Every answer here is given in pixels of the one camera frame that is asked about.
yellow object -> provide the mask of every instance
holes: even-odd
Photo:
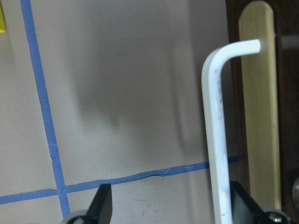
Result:
[[[3,13],[2,13],[2,7],[0,5],[0,33],[5,33],[6,28],[5,28],[5,23],[4,23],[4,18],[3,18]]]
[[[242,80],[250,194],[261,206],[281,208],[274,13],[263,1],[239,19],[240,40],[259,39],[259,54],[243,56]]]

cabinet door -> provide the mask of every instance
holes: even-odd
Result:
[[[238,21],[243,9],[252,0],[226,0],[230,42],[239,41]],[[292,187],[299,177],[299,1],[266,0],[275,17],[278,119],[282,210],[299,221],[299,211],[292,201]],[[238,148],[242,184],[249,190],[241,61],[231,61]]]

blue tape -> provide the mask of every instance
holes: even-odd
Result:
[[[43,123],[45,126],[49,151],[52,158],[52,167],[53,167],[53,172],[54,172],[54,177],[55,177],[55,182],[57,187],[57,194],[59,197],[62,215],[63,217],[65,217],[70,213],[70,207],[69,207],[69,202],[65,190],[64,177],[63,177],[63,172],[62,172],[60,158],[59,158],[59,152],[58,152],[57,141],[56,141],[56,136],[54,131],[54,125],[52,121],[46,83],[43,75],[42,62],[41,62],[38,44],[37,44],[31,4],[30,4],[30,0],[20,0],[20,1],[21,1],[21,8],[22,8],[22,13],[24,18],[27,40],[29,44],[33,72],[35,75],[38,96],[41,103]]]
[[[56,190],[44,189],[44,190],[37,190],[37,191],[20,193],[15,195],[0,196],[0,204],[26,201],[26,200],[37,199],[42,197],[50,197],[54,195],[57,195]]]
[[[234,163],[234,162],[238,162],[237,155],[230,156],[228,158],[228,163]],[[66,192],[73,193],[73,192],[77,192],[77,191],[98,188],[101,184],[104,184],[104,183],[110,183],[110,184],[125,183],[125,182],[141,180],[141,179],[152,177],[152,176],[162,176],[163,177],[163,176],[177,175],[177,174],[183,174],[183,173],[188,173],[188,172],[207,169],[207,168],[209,168],[208,161],[200,162],[200,163],[195,163],[195,164],[191,164],[191,165],[187,165],[187,166],[172,167],[172,168],[168,168],[168,169],[143,172],[143,173],[139,173],[139,174],[135,174],[132,176],[123,177],[123,178],[110,179],[110,180],[97,180],[97,181],[90,181],[90,182],[68,185],[68,186],[66,186]]]

